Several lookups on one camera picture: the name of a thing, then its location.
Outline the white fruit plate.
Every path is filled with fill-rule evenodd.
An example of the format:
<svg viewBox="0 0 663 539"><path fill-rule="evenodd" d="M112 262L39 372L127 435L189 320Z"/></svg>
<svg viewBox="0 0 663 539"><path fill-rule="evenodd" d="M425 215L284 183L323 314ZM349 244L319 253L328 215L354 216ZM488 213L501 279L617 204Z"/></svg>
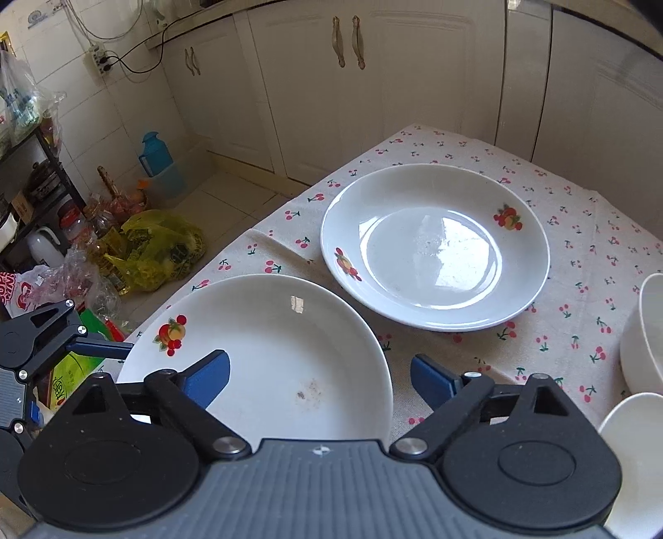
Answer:
<svg viewBox="0 0 663 539"><path fill-rule="evenodd" d="M393 395L368 324L336 294L284 275L244 275L171 304L140 335L119 382L184 371L227 352L210 412L256 447L265 438L385 442Z"/></svg>
<svg viewBox="0 0 663 539"><path fill-rule="evenodd" d="M551 249L528 204L488 176L440 164L364 175L320 227L337 283L390 320L441 333L492 328L542 292Z"/></svg>

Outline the white plate with food stain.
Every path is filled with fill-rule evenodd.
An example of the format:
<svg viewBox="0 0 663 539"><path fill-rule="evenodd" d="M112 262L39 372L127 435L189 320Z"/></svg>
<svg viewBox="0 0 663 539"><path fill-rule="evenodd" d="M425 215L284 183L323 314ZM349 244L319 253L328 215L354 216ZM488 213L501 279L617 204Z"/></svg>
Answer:
<svg viewBox="0 0 663 539"><path fill-rule="evenodd" d="M617 538L662 537L662 397L638 393L619 403L599 432L622 466L622 487L606 521Z"/></svg>

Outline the white floral bowl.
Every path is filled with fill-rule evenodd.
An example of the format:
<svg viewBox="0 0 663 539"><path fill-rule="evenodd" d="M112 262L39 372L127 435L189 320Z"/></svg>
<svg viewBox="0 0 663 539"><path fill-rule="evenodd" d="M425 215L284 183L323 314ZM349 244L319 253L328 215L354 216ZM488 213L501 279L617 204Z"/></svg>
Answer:
<svg viewBox="0 0 663 539"><path fill-rule="evenodd" d="M647 276L620 338L620 365L632 393L662 393L662 274Z"/></svg>

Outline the green cardboard box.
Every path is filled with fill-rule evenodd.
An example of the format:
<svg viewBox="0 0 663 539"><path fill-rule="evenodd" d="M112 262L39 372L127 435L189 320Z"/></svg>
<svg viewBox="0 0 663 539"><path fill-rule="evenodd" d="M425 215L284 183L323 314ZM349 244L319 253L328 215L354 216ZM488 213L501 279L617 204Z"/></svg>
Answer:
<svg viewBox="0 0 663 539"><path fill-rule="evenodd" d="M125 334L118 325L107 317L99 318L89 309L85 309L80 313L80 318L92 335L99 335L103 340L113 342L125 340ZM102 358L70 352L52 370L47 390L49 410L56 412L60 409L84 379L95 371L107 371L116 379L124 361L123 358Z"/></svg>

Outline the yellow plastic bag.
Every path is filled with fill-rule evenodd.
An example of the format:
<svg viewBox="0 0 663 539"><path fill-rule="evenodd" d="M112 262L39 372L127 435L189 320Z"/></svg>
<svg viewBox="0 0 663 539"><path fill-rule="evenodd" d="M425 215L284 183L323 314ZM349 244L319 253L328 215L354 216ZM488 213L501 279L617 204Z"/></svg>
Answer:
<svg viewBox="0 0 663 539"><path fill-rule="evenodd" d="M178 214L146 210L120 228L126 248L104 258L119 271L129 290L154 292L187 276L207 250L202 230Z"/></svg>

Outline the cherry print tablecloth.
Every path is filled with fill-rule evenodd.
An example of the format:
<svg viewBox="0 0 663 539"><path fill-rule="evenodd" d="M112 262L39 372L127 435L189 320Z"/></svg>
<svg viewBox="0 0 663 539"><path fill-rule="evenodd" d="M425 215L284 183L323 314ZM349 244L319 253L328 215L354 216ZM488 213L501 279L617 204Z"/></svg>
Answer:
<svg viewBox="0 0 663 539"><path fill-rule="evenodd" d="M441 333L381 316L334 279L320 248L322 218L347 185L366 174L409 164L477 172L508 187L542 224L551 267L542 292L511 320L466 333ZM336 294L368 324L392 384L390 444L431 413L412 386L418 354L454 373L478 371L500 384L548 375L592 423L626 395L619 340L647 276L662 268L662 244L598 193L499 148L413 125L325 177L230 244L139 329L194 291L244 275L298 277Z"/></svg>

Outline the blue thermos jug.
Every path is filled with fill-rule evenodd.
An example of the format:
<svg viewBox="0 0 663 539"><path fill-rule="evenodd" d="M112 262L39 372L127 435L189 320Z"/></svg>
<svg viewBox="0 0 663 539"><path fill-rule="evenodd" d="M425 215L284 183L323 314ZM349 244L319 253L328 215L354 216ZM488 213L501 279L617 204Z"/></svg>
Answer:
<svg viewBox="0 0 663 539"><path fill-rule="evenodd" d="M139 163L149 177L156 176L173 164L173 158L164 141L158 138L156 131L150 131L143 137L143 152L138 156Z"/></svg>

